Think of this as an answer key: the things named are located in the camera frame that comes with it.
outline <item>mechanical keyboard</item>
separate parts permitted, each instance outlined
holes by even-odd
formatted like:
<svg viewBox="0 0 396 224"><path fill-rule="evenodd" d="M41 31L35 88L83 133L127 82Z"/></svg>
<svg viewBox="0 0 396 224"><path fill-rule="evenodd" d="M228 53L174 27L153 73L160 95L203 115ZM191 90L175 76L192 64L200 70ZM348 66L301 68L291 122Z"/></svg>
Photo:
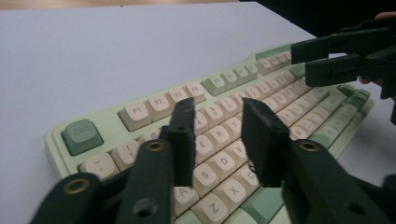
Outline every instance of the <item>mechanical keyboard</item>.
<svg viewBox="0 0 396 224"><path fill-rule="evenodd" d="M47 151L61 177L90 172L105 180L134 164L139 146L159 136L175 103L195 100L193 188L174 188L176 223L287 223L281 189L259 188L240 139L242 98L265 102L290 127L334 157L374 105L350 84L311 88L304 65L290 64L290 44L140 99L52 127Z"/></svg>

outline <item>table surface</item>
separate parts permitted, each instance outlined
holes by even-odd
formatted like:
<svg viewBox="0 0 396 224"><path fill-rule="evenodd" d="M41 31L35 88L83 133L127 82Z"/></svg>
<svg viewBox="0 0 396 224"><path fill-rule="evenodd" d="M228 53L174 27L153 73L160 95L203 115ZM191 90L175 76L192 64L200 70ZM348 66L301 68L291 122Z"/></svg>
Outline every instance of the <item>table surface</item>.
<svg viewBox="0 0 396 224"><path fill-rule="evenodd" d="M253 2L6 10L0 13L0 223L27 223L59 180L45 134L57 123L313 38ZM339 161L380 185L396 173L391 100L376 106Z"/></svg>
<svg viewBox="0 0 396 224"><path fill-rule="evenodd" d="M48 9L69 7L109 7L131 5L168 5L197 3L227 3L237 0L0 0L1 9Z"/></svg>

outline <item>black plastic part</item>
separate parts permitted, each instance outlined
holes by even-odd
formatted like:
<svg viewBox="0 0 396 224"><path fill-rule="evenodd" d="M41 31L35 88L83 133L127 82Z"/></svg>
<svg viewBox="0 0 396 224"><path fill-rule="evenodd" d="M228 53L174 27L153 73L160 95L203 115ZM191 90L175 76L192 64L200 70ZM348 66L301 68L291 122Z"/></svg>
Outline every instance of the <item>black plastic part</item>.
<svg viewBox="0 0 396 224"><path fill-rule="evenodd" d="M70 175L47 195L32 224L94 223L102 205L100 181L93 174Z"/></svg>
<svg viewBox="0 0 396 224"><path fill-rule="evenodd" d="M393 104L392 114L390 115L390 122L396 125L396 103Z"/></svg>
<svg viewBox="0 0 396 224"><path fill-rule="evenodd" d="M288 127L263 102L244 98L242 141L264 187L279 188L285 178Z"/></svg>
<svg viewBox="0 0 396 224"><path fill-rule="evenodd" d="M305 83L310 87L322 87L356 81L360 65L361 57L357 54L306 63Z"/></svg>
<svg viewBox="0 0 396 224"><path fill-rule="evenodd" d="M391 223L322 145L297 140L291 142L289 155L295 179L285 180L289 184L283 195L285 201L293 199L286 203L288 211L299 211L290 213L292 223ZM302 213L301 204L309 204L308 213Z"/></svg>
<svg viewBox="0 0 396 224"><path fill-rule="evenodd" d="M290 46L291 63L306 63L329 57L330 38L328 36L306 40Z"/></svg>
<svg viewBox="0 0 396 224"><path fill-rule="evenodd" d="M166 127L166 139L173 149L177 187L192 187L192 172L195 166L194 120L194 100L187 98L177 103L171 122Z"/></svg>
<svg viewBox="0 0 396 224"><path fill-rule="evenodd" d="M396 19L395 18L387 18L383 20L368 20L362 21L360 24L356 26L348 26L341 28L341 33L345 32L353 32L359 30L369 30L378 27L389 27L392 30L396 29Z"/></svg>
<svg viewBox="0 0 396 224"><path fill-rule="evenodd" d="M144 143L128 175L115 223L172 223L173 156L162 139Z"/></svg>

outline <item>dark background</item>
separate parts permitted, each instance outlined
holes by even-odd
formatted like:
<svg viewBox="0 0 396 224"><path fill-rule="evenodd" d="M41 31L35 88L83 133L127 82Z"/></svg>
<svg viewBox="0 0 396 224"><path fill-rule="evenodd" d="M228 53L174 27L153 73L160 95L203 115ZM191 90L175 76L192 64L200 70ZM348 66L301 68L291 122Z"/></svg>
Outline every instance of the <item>dark background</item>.
<svg viewBox="0 0 396 224"><path fill-rule="evenodd" d="M371 20L376 14L396 11L396 0L259 0L283 18L315 36L338 33L340 28Z"/></svg>

